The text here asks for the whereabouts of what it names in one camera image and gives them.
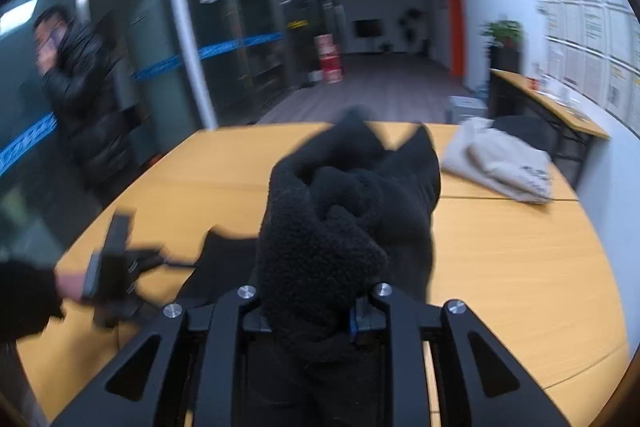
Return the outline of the person's left hand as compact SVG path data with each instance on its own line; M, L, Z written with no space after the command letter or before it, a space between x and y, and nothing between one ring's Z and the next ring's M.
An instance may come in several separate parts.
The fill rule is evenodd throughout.
M54 278L56 292L61 300L73 301L81 306L87 306L90 303L85 293L85 272L55 271Z

